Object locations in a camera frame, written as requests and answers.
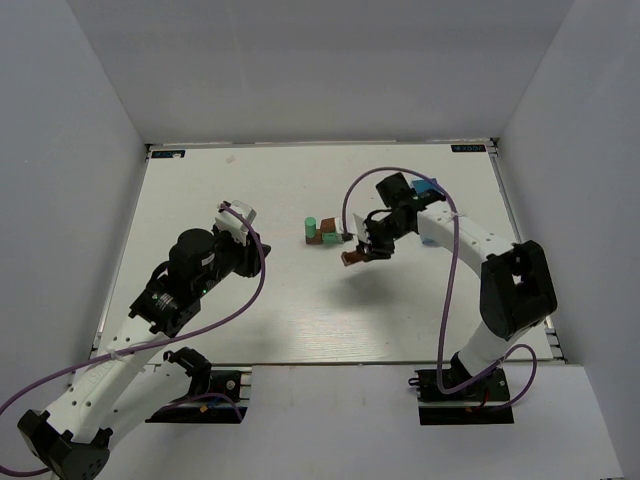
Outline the brown arch block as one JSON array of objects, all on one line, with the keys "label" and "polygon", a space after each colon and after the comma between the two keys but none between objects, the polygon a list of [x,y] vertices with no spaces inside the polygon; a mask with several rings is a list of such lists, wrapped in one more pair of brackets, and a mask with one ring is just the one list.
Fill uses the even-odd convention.
[{"label": "brown arch block", "polygon": [[345,251],[341,253],[341,261],[345,267],[349,267],[366,260],[366,255],[358,250]]}]

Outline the brown small block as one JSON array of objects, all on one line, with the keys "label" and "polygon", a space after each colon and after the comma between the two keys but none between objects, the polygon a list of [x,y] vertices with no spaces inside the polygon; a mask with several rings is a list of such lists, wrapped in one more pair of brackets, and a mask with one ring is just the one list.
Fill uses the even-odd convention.
[{"label": "brown small block", "polygon": [[322,234],[338,233],[339,219],[336,217],[322,219],[320,222],[319,230]]}]

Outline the blue plastic box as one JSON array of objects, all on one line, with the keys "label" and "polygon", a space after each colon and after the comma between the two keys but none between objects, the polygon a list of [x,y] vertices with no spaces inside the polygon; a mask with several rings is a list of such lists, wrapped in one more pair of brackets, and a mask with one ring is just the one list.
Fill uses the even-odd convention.
[{"label": "blue plastic box", "polygon": [[446,200],[439,187],[429,180],[414,179],[411,181],[411,189],[411,199],[414,201],[430,204]]}]

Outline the green small block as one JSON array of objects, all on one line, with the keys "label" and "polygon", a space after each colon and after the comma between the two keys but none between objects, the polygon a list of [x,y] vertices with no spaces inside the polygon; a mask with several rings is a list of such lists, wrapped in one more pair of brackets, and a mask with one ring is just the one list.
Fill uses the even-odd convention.
[{"label": "green small block", "polygon": [[306,217],[304,220],[305,237],[313,239],[317,234],[317,224],[314,217]]}]

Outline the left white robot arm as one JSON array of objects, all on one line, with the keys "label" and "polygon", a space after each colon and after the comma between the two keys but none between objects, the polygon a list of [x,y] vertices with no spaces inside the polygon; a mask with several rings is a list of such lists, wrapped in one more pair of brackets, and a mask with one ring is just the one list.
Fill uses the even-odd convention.
[{"label": "left white robot arm", "polygon": [[117,443],[170,401],[206,396],[211,363],[193,348],[167,347],[226,277],[263,278],[268,252],[242,223],[181,233],[103,353],[61,397],[20,418],[31,452],[60,479],[93,479]]}]

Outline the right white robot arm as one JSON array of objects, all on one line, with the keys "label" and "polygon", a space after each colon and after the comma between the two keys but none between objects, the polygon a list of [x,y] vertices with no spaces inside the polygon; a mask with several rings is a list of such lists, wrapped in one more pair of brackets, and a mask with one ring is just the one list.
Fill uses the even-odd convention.
[{"label": "right white robot arm", "polygon": [[[554,313],[555,288],[543,247],[532,240],[516,243],[484,229],[460,213],[453,197],[438,183],[419,192],[405,168],[384,168],[376,190],[383,206],[354,216],[357,246],[343,254],[344,264],[388,260],[398,240],[427,237],[452,256],[439,327],[435,382],[454,395],[476,387],[515,351],[521,338]],[[478,277],[481,321],[451,360],[444,359],[457,266],[464,263]]]}]

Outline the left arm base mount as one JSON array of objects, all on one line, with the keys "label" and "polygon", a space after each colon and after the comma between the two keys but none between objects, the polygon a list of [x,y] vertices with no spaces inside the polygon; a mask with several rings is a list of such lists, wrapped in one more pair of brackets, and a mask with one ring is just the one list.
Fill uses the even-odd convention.
[{"label": "left arm base mount", "polygon": [[249,367],[214,368],[206,391],[171,401],[146,423],[240,425],[249,408],[251,375]]}]

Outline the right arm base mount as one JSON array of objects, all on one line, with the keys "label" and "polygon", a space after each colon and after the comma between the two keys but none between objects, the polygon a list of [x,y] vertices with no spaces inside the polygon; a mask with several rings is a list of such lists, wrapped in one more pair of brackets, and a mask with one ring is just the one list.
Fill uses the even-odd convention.
[{"label": "right arm base mount", "polygon": [[421,426],[510,425],[514,423],[506,375],[497,369],[485,379],[445,395],[436,384],[436,369],[416,370],[408,385],[417,393]]}]

